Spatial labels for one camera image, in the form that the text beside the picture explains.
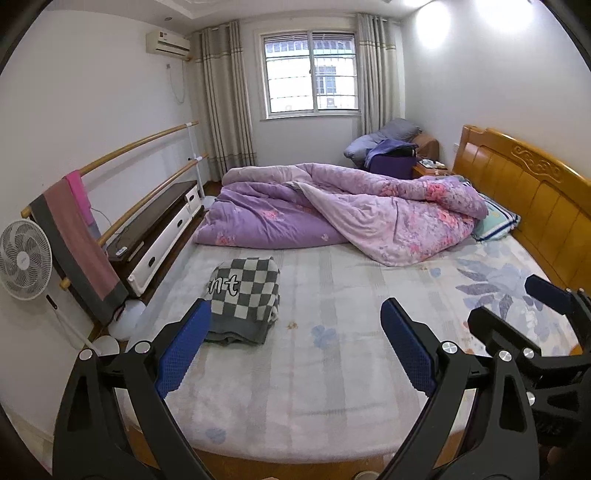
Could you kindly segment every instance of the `purple comforter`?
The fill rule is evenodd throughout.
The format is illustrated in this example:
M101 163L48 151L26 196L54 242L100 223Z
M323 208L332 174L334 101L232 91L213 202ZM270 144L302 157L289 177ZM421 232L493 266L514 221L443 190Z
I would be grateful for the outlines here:
M397 180L324 164L234 168L194 234L206 245L282 249L351 242L389 266L470 235L488 211L453 177Z

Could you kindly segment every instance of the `blue gripper pad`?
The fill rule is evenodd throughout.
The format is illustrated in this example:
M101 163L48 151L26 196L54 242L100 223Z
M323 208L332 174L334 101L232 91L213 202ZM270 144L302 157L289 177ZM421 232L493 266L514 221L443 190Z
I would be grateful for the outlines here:
M209 331L212 321L212 305L209 301L202 301L189 313L189 319L160 358L155 386L162 399L166 398L168 392L178 389Z
M411 321L405 318L408 315L397 302L394 303L390 299L382 304L380 317L384 333L402 363L410 383L415 390L431 397L437 387L434 379L435 365L433 358L408 324L408 321Z
M573 311L570 293L537 275L527 277L525 291L561 315L567 315Z

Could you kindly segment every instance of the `black and white checkered cloth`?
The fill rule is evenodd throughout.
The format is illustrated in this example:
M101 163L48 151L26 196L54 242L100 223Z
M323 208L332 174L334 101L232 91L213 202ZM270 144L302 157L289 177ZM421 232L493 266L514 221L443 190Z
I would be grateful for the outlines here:
M235 258L212 273L205 299L212 303L206 341L228 345L265 343L277 320L279 268L273 258Z

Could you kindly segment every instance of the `mattress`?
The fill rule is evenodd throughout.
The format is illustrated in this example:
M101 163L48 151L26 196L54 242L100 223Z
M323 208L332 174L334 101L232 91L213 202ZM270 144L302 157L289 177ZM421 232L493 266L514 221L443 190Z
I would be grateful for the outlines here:
M221 262L271 255L281 268L279 319L265 345L203 345L181 387L166 398L190 444L221 455L316 463L395 452L427 399L412 388L380 327L380 306L389 297L467 352L485 355L466 323L480 305L545 355L567 355L576 344L565 318L527 296L525 279L544 274L511 236L487 244L468 239L405 268L384 267L351 244L186 250L130 346L180 320ZM471 402L466 395L454 430L465 425ZM128 398L124 404L137 425Z

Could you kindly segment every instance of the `folded blanket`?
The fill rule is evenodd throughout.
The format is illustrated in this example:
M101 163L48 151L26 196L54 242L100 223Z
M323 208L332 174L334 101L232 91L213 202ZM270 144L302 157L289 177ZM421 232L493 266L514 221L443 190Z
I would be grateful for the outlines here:
M68 181L52 185L31 210L49 239L54 266L72 282L75 299L93 320L107 325L128 292L88 231Z
M207 284L212 304L206 342L262 345L277 320L279 268L271 258L235 258L220 264Z

